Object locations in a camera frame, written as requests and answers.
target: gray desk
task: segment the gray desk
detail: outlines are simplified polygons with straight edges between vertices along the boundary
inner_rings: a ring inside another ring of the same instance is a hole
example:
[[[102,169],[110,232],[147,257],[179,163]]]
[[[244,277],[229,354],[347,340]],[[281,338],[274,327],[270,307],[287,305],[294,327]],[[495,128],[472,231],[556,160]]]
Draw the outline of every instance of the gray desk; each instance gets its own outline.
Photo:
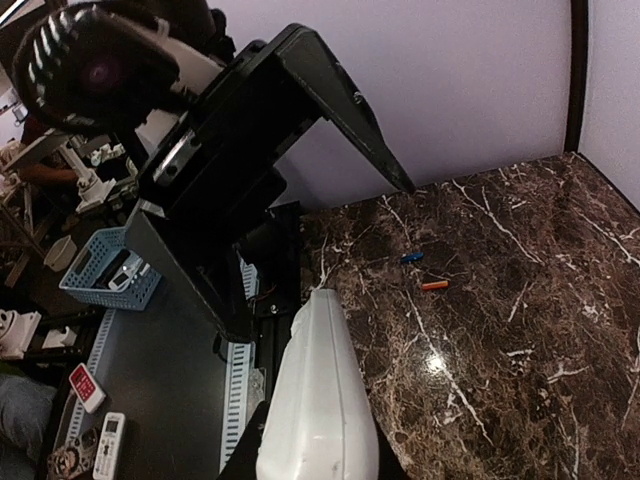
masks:
[[[127,416],[119,479],[211,480],[220,467],[226,365],[212,353],[215,328],[163,279],[144,312],[116,311],[96,379],[107,411]],[[67,403],[56,448],[64,442]]]

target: jeans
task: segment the jeans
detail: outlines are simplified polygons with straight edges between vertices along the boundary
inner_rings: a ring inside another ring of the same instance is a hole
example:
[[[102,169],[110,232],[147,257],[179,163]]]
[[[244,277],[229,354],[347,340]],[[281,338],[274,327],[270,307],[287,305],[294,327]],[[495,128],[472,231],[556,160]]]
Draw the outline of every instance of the jeans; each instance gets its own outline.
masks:
[[[32,480],[49,422],[53,387],[0,374],[0,480]]]

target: remote control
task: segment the remote control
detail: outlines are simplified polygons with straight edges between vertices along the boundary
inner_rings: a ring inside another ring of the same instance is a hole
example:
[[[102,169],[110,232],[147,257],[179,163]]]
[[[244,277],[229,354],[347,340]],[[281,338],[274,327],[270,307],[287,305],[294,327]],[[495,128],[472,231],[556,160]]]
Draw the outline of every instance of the remote control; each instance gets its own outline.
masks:
[[[89,373],[84,363],[78,365],[73,372],[71,372],[69,382],[71,382],[71,386],[82,402],[84,409],[89,413],[95,412],[106,398],[100,385],[98,385],[96,379],[93,378],[93,375]]]
[[[98,444],[98,455],[93,466],[94,480],[113,480],[116,478],[118,454],[124,436],[125,416],[122,413],[109,412],[104,417],[102,434]]]

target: white wall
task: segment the white wall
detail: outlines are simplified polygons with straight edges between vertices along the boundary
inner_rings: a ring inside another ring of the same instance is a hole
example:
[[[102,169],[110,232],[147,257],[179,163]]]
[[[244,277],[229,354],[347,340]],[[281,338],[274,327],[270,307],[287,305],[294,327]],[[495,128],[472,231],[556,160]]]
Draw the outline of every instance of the white wall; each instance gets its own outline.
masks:
[[[591,0],[589,9],[580,151],[640,208],[640,3]]]
[[[210,0],[238,49],[297,22],[320,33],[372,104],[414,181],[562,151],[569,0]],[[338,205],[388,191],[334,131],[316,125],[278,165],[287,199]]]

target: small orange object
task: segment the small orange object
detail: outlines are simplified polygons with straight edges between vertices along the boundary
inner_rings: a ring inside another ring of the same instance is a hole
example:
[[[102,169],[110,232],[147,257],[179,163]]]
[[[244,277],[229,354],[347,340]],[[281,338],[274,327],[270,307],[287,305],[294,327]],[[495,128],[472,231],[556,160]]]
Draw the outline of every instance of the small orange object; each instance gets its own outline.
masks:
[[[449,286],[449,280],[442,280],[441,282],[423,283],[422,290],[428,292],[429,290],[439,290],[440,288],[447,288]]]

